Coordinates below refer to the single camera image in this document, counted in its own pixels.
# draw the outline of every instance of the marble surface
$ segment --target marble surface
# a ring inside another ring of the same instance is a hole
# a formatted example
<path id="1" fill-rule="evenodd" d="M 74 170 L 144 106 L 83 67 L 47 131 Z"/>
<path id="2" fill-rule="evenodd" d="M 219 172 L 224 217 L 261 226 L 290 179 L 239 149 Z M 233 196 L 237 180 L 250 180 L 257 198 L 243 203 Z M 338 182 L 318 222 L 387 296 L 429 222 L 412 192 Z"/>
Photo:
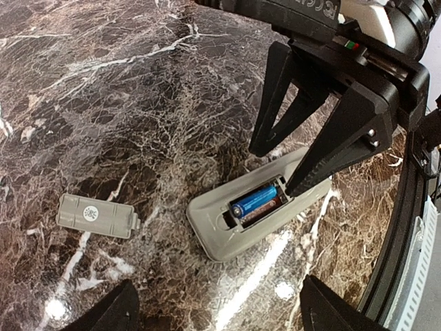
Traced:
<path id="1" fill-rule="evenodd" d="M 140 330 L 299 330 L 307 273 L 357 304 L 403 136 L 229 263 L 185 217 L 190 199 L 308 146 L 335 104 L 267 157 L 248 153 L 274 40 L 188 1 L 0 0 L 0 330 L 59 330 L 122 279 Z M 127 241 L 60 228 L 64 192 L 131 204 L 141 228 Z"/>

